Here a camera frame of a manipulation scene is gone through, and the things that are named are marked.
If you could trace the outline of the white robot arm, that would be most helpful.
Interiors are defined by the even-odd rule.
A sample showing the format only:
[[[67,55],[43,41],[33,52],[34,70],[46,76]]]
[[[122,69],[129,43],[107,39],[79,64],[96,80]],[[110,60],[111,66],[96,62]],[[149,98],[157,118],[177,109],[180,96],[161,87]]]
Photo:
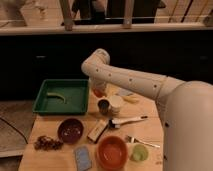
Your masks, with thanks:
[[[114,67],[96,49],[81,65],[91,87],[108,83],[155,101],[164,131],[163,171],[213,171],[213,85]]]

